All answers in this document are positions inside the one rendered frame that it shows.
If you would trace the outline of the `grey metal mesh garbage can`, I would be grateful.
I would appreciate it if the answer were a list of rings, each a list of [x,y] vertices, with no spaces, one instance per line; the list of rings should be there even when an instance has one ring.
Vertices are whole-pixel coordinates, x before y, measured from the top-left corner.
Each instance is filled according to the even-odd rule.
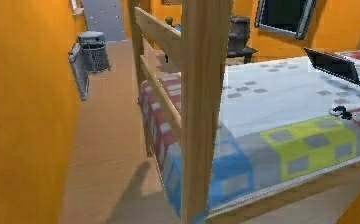
[[[105,34],[99,31],[85,31],[77,36],[84,54],[84,62],[88,72],[100,73],[111,69],[107,54]]]

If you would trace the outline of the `wooden bed with patchwork quilt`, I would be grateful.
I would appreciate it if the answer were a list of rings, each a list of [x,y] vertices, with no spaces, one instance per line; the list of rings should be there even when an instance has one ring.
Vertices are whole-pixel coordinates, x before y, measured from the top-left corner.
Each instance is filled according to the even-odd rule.
[[[232,0],[173,28],[127,0],[146,148],[180,224],[240,224],[360,177],[360,86],[301,57],[230,66]],[[355,63],[358,53],[332,53]]]

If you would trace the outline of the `dark grey stacked stand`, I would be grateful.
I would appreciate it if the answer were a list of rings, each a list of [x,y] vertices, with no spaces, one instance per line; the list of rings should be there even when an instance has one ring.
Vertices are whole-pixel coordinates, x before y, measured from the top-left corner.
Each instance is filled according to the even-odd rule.
[[[257,52],[247,45],[250,38],[250,18],[232,15],[228,38],[227,57],[243,57],[245,64],[250,63],[253,54]]]

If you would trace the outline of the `grey framed dark window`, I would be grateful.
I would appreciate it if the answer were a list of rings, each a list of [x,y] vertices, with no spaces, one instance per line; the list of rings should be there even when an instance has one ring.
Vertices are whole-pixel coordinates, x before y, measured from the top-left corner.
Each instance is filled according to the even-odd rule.
[[[258,0],[254,27],[304,40],[317,0]]]

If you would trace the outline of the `black open laptop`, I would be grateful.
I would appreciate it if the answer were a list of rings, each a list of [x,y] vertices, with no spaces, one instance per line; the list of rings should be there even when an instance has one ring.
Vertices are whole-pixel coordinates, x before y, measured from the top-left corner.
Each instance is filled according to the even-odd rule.
[[[315,69],[360,86],[355,63],[351,60],[340,55],[320,52],[311,48],[305,48],[304,51]]]

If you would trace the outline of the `grey wall radiator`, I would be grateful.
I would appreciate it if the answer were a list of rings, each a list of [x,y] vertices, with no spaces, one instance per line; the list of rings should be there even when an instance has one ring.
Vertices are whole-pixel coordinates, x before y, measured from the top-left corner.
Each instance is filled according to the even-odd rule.
[[[84,54],[79,43],[75,43],[68,52],[68,61],[75,78],[80,99],[86,101],[88,97],[88,72],[85,67]]]

